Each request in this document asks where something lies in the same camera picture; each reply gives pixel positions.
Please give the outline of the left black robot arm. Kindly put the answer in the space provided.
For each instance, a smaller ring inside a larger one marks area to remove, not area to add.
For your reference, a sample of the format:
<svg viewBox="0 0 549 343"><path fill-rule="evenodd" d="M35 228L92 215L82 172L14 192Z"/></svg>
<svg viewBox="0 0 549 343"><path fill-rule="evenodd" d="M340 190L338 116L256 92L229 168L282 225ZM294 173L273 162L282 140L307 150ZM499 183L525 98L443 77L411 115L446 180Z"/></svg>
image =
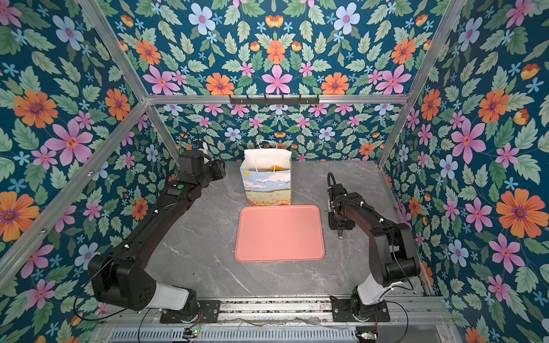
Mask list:
<svg viewBox="0 0 549 343"><path fill-rule="evenodd" d="M107 256L88 265L98 302L128 310L167 310L191 321L199 314L194 290L162 284L146 271L150 257L172 225L201 197L202 190L226 175L225 162L200 150L178 157L180 171L160 192L154 207L133 232Z"/></svg>

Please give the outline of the sesame bun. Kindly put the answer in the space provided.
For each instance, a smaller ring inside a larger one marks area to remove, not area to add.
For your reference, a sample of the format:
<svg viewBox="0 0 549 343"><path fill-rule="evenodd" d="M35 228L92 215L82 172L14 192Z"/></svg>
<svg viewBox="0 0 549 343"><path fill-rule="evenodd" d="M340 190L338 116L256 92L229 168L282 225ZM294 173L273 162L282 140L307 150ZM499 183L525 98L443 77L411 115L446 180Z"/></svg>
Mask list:
<svg viewBox="0 0 549 343"><path fill-rule="evenodd" d="M279 166L279 165L272 165L270 167L264 167L264 168L258 168L258 172L283 172L285 171L285 168Z"/></svg>

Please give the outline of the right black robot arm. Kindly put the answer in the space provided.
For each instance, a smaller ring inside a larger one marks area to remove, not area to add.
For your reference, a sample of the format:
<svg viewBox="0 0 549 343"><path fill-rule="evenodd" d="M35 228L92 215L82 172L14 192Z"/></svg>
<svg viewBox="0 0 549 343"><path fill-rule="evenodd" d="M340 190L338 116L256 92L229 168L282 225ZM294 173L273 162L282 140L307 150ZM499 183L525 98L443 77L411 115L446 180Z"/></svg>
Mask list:
<svg viewBox="0 0 549 343"><path fill-rule="evenodd" d="M369 244L369 273L353 289L347 308L333 310L334 320L345 312L359 322L388 318L385 296L394 288L411 283L422 272L412 230L405 223L383 217L360 194L348 192L336 182L332 172L327 174L327 193L330 229L341 238L344 231L358 227L367 235Z"/></svg>

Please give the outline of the painted landscape paper bag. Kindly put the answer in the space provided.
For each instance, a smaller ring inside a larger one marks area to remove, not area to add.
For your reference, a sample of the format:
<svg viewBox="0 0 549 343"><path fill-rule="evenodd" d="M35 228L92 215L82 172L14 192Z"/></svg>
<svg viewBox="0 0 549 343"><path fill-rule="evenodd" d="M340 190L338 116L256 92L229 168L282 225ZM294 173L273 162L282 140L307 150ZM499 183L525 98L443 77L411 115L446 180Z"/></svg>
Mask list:
<svg viewBox="0 0 549 343"><path fill-rule="evenodd" d="M279 165L285 171L258 172L258 168ZM292 204L292 153L274 141L260 140L254 149L244 151L240 165L247 201L253 207Z"/></svg>

